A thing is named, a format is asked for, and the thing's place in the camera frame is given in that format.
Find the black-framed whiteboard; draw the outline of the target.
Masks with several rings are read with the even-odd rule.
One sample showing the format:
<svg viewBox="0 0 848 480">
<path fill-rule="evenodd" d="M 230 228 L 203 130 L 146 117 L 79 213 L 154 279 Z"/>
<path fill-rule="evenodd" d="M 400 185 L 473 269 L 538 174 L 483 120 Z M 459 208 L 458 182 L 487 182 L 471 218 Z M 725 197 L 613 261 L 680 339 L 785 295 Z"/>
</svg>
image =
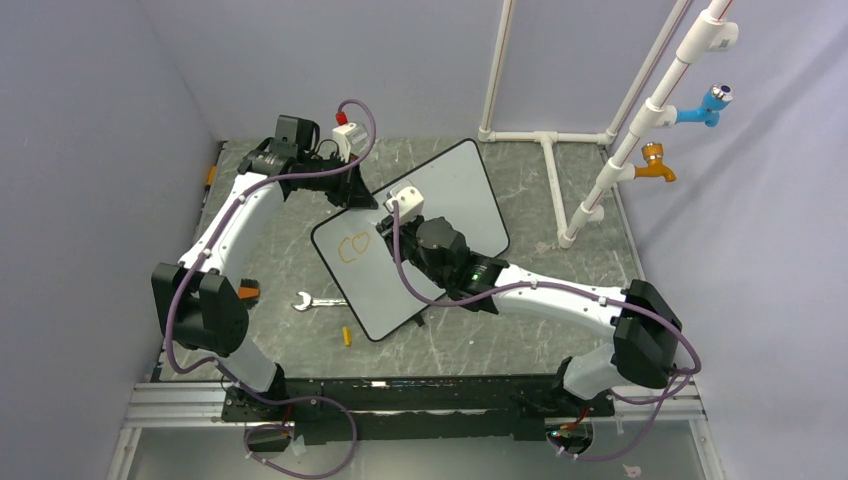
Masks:
<svg viewBox="0 0 848 480">
<path fill-rule="evenodd" d="M 407 184 L 423 194 L 424 217 L 445 217 L 465 235 L 472 251 L 496 257 L 510 246 L 480 150 L 471 139 L 391 178 L 374 193 L 377 209 L 345 209 L 320 222 L 311 233 L 312 243 L 371 341 L 384 339 L 426 306 L 403 285 L 377 232 L 389 214 L 383 203 L 390 191 Z"/>
</svg>

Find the yellow marker cap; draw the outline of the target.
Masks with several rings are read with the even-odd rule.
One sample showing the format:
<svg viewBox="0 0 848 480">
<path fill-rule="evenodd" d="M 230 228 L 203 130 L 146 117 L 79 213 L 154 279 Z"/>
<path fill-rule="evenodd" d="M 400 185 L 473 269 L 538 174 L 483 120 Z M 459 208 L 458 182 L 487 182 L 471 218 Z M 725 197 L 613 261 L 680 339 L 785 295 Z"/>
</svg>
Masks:
<svg viewBox="0 0 848 480">
<path fill-rule="evenodd" d="M 342 328 L 342 334 L 343 334 L 344 345 L 346 347 L 350 347 L 352 345 L 352 342 L 353 342 L 352 332 L 351 332 L 350 328 L 349 327 L 343 327 Z"/>
</svg>

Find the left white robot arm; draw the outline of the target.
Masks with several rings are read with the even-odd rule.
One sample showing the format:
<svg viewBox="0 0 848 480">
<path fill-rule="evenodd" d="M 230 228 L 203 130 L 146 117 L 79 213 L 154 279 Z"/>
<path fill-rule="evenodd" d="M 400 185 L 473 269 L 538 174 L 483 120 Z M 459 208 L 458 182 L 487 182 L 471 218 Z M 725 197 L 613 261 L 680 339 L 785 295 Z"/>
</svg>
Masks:
<svg viewBox="0 0 848 480">
<path fill-rule="evenodd" d="M 173 264 L 160 263 L 152 273 L 154 301 L 172 369 L 179 364 L 174 347 L 204 353 L 249 393 L 248 407 L 264 420 L 279 417 L 288 394 L 283 368 L 249 338 L 249 312 L 239 295 L 248 254 L 271 216 L 299 190 L 323 193 L 334 206 L 375 209 L 377 202 L 362 178 L 359 162 L 373 148 L 372 125 L 336 115 L 334 144 L 322 156 L 320 129 L 313 121 L 281 115 L 275 134 L 241 160 L 227 200 L 191 249 Z"/>
</svg>

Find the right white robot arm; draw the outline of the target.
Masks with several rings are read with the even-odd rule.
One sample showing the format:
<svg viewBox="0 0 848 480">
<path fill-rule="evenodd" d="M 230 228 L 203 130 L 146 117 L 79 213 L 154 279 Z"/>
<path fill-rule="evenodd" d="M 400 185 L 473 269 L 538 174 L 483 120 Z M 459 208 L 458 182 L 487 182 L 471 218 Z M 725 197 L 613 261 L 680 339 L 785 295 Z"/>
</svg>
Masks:
<svg viewBox="0 0 848 480">
<path fill-rule="evenodd" d="M 443 217 L 405 223 L 386 217 L 376 231 L 396 267 L 417 269 L 450 306 L 558 321 L 600 338 L 600 346 L 558 367 L 550 392 L 560 413 L 574 415 L 616 386 L 668 386 L 682 323 L 653 284 L 636 279 L 623 288 L 598 287 L 538 275 L 471 250 Z"/>
</svg>

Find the silver wrench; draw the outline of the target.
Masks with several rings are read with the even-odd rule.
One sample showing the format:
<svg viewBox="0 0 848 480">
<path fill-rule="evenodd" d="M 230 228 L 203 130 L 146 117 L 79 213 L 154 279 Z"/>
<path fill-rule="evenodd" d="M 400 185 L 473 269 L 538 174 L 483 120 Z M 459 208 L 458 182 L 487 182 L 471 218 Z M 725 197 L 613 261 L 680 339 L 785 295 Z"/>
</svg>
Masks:
<svg viewBox="0 0 848 480">
<path fill-rule="evenodd" d="M 291 307 L 298 312 L 305 312 L 313 308 L 319 307 L 346 307 L 348 302 L 344 298 L 318 298 L 313 295 L 300 291 L 298 299 L 291 304 Z"/>
</svg>

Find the orange tap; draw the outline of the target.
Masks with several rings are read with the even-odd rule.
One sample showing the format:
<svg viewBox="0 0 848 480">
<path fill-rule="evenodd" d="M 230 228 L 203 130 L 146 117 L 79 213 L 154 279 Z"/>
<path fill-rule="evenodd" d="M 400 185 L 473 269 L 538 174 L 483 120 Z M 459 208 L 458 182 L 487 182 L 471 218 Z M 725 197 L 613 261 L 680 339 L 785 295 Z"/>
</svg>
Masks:
<svg viewBox="0 0 848 480">
<path fill-rule="evenodd" d="M 635 168 L 635 178 L 662 178 L 667 183 L 676 180 L 675 173 L 664 164 L 665 150 L 661 143 L 646 143 L 641 154 L 646 165 Z"/>
</svg>

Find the blue tap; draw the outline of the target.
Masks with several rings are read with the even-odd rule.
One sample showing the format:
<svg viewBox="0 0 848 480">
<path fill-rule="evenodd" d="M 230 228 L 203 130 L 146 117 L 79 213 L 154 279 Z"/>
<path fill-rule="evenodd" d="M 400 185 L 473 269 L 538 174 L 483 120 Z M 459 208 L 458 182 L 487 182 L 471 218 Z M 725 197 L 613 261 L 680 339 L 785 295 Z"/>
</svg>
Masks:
<svg viewBox="0 0 848 480">
<path fill-rule="evenodd" d="M 699 107 L 690 110 L 678 110 L 676 124 L 700 123 L 714 128 L 720 121 L 721 111 L 733 100 L 733 89 L 727 84 L 714 84 L 705 93 Z"/>
</svg>

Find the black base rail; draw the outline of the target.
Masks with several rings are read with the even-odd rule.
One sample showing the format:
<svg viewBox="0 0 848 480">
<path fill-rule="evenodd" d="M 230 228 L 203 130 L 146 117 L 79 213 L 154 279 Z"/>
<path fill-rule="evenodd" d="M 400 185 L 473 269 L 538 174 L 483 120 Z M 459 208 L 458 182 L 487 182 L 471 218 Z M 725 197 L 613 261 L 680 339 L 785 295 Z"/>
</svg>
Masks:
<svg viewBox="0 0 848 480">
<path fill-rule="evenodd" d="M 581 403 L 552 375 L 295 378 L 293 406 L 270 406 L 228 388 L 225 423 L 285 424 L 306 445 L 369 440 L 508 437 L 542 441 L 561 423 L 589 426 L 615 409 L 610 394 Z"/>
</svg>

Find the white pvc pipe frame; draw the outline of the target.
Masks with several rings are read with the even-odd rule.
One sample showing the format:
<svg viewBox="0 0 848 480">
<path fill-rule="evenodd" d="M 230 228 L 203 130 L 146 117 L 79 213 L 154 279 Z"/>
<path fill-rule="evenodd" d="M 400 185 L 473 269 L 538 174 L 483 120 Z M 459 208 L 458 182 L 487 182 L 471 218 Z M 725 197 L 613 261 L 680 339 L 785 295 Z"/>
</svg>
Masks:
<svg viewBox="0 0 848 480">
<path fill-rule="evenodd" d="M 547 168 L 547 201 L 534 216 L 545 243 L 569 248 L 598 220 L 593 179 L 558 145 L 606 148 L 619 158 L 647 136 L 644 108 L 670 125 L 670 94 L 707 51 L 734 46 L 725 1 L 479 1 L 460 23 L 477 30 L 478 81 L 464 133 L 483 143 L 529 145 Z"/>
</svg>

